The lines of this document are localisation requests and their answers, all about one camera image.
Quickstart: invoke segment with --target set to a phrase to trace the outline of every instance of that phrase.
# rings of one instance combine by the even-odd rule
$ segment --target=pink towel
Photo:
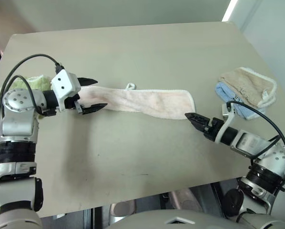
[[[157,118],[186,119],[195,112],[194,101],[185,90],[124,90],[85,86],[79,91],[79,103],[85,107],[107,103],[105,109],[141,112]]]

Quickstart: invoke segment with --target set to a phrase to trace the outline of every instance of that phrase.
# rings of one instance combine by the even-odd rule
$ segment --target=white wall
[[[239,0],[230,20],[285,89],[285,0]]]
[[[220,21],[230,0],[0,0],[0,48],[14,33]]]

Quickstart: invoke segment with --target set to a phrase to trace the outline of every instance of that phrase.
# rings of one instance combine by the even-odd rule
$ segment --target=blue towel
[[[230,89],[226,84],[224,84],[223,82],[219,82],[217,83],[217,85],[215,86],[215,92],[218,94],[218,96],[221,97],[221,99],[223,99],[225,102],[234,100],[234,101],[239,101],[239,102],[243,102],[237,95],[235,92],[233,92],[232,89]],[[247,120],[253,119],[253,118],[258,118],[260,117],[258,114],[256,114],[255,112],[247,109],[246,107],[243,107],[241,105],[238,104],[234,104],[234,109],[236,110],[236,112],[238,113],[238,115],[242,118],[245,118]],[[261,113],[265,114],[265,108],[259,108],[257,109],[258,111],[260,111]]]

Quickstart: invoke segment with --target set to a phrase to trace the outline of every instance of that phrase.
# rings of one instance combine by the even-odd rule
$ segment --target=floor
[[[205,213],[224,217],[220,207],[219,195],[223,195],[229,189],[235,188],[237,182],[236,179],[232,179],[216,184],[220,186],[221,193],[217,191],[215,184],[192,187],[190,190],[198,199]],[[58,219],[56,217],[45,217],[41,220],[44,229],[105,229],[109,226],[109,209],[110,206],[103,206],[101,208],[68,213]],[[136,213],[158,209],[173,209],[166,194],[136,200]]]

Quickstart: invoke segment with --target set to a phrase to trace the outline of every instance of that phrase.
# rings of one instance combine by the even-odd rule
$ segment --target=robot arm
[[[238,182],[238,189],[232,189],[226,194],[224,211],[227,216],[236,218],[247,209],[270,214],[285,179],[285,145],[278,142],[280,138],[277,137],[275,142],[270,142],[245,130],[229,127],[234,118],[233,104],[230,110],[223,105],[223,116],[228,117],[226,122],[213,118],[209,126],[209,118],[197,113],[186,114],[193,126],[209,140],[228,145],[233,151],[255,159],[252,159],[247,175]]]
[[[53,90],[32,90],[36,107],[27,89],[6,92],[2,98],[5,116],[0,123],[0,227],[20,224],[19,228],[38,228],[36,211],[43,204],[42,181],[36,174],[35,149],[38,139],[38,114],[56,115],[56,110],[76,109],[81,114],[95,112],[106,104],[85,108],[78,103],[82,85],[97,81],[77,78],[60,69],[52,79]]]

